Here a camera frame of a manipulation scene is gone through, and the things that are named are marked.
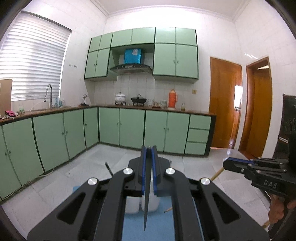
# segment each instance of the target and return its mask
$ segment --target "gray floor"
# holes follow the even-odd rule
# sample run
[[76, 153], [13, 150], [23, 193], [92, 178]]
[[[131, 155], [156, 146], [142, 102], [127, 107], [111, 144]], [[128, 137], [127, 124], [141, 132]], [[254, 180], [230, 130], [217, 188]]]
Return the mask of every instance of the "gray floor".
[[[3, 209], [19, 232], [27, 237], [38, 222], [71, 195], [74, 186], [81, 185], [89, 177], [99, 180], [111, 177], [105, 162], [113, 172], [117, 172], [139, 155], [139, 151], [98, 144], [10, 198], [2, 205]], [[159, 156], [172, 160], [173, 168], [198, 180], [212, 177], [222, 167], [227, 149], [211, 149], [207, 158]], [[231, 150], [230, 156], [246, 159], [237, 150]], [[243, 175], [224, 171], [214, 183], [260, 225], [268, 220], [268, 200]]]

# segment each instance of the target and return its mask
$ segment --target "white wall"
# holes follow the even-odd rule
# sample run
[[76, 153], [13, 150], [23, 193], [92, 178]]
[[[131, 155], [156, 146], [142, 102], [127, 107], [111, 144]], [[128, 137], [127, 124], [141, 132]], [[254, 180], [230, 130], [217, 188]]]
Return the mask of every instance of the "white wall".
[[[61, 82], [61, 98], [66, 105], [78, 105], [83, 94], [88, 94], [88, 103], [93, 103], [94, 82], [84, 81], [84, 70], [89, 43], [92, 37], [103, 34], [107, 17], [90, 0], [32, 0], [24, 9], [53, 20], [72, 30], [65, 56]], [[23, 105], [30, 110], [33, 104], [42, 100], [13, 102], [12, 109], [18, 110]], [[35, 109], [44, 108], [42, 103]]]
[[269, 57], [272, 113], [263, 157], [272, 157], [282, 114], [282, 94], [296, 95], [296, 40], [288, 26], [265, 0], [251, 0], [235, 22], [243, 56], [243, 106], [236, 148], [242, 136], [247, 99], [246, 65]]
[[104, 33], [141, 27], [180, 27], [197, 31], [199, 80], [195, 84], [155, 81], [152, 75], [126, 75], [114, 82], [97, 82], [95, 103], [114, 104], [114, 94], [121, 91], [133, 97], [140, 93], [146, 98], [168, 99], [171, 88], [179, 94], [177, 107], [209, 111], [210, 56], [241, 63], [241, 50], [235, 25], [225, 19], [184, 8], [154, 7], [109, 17]]

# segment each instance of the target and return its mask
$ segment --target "window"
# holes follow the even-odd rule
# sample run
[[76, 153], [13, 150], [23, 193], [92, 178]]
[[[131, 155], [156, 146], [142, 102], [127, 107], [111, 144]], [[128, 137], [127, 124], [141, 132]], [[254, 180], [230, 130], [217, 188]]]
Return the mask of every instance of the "window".
[[0, 78], [12, 79], [11, 101], [43, 99], [48, 84], [59, 97], [62, 68], [71, 31], [21, 12], [0, 50]]

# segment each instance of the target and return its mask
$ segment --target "silver bolt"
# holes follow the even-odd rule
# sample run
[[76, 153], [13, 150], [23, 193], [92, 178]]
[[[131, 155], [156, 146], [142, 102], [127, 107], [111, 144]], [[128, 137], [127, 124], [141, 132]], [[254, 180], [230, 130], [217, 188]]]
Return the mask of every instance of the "silver bolt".
[[175, 169], [173, 169], [173, 168], [167, 168], [167, 169], [165, 170], [165, 172], [166, 172], [167, 174], [169, 174], [169, 175], [173, 175], [176, 171], [175, 171]]
[[200, 180], [203, 185], [209, 185], [211, 183], [210, 179], [204, 177]]
[[96, 179], [95, 177], [90, 178], [87, 183], [89, 185], [96, 185], [98, 183], [98, 179]]
[[123, 173], [126, 174], [126, 175], [130, 175], [130, 174], [133, 173], [133, 169], [131, 169], [131, 168], [125, 168], [125, 169], [123, 170]]

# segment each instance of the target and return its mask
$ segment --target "countertop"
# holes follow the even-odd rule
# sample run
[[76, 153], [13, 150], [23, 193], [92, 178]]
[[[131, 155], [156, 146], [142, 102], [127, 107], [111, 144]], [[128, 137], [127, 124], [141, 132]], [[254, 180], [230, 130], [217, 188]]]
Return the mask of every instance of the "countertop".
[[215, 114], [209, 112], [198, 112], [193, 110], [169, 110], [169, 109], [161, 109], [161, 108], [148, 108], [148, 107], [140, 107], [140, 106], [122, 106], [122, 105], [90, 105], [90, 106], [73, 106], [73, 107], [62, 107], [62, 108], [54, 108], [47, 110], [35, 110], [35, 111], [25, 111], [23, 114], [19, 114], [14, 119], [4, 119], [0, 120], [0, 125], [4, 125], [10, 122], [19, 121], [27, 118], [37, 117], [41, 115], [55, 114], [61, 113], [71, 110], [79, 110], [85, 108], [93, 108], [93, 107], [107, 107], [107, 108], [124, 108], [124, 109], [136, 109], [136, 110], [156, 110], [156, 111], [167, 111], [167, 112], [177, 112], [177, 113], [186, 113], [186, 114], [196, 114], [196, 115], [207, 115], [207, 116], [216, 116]]

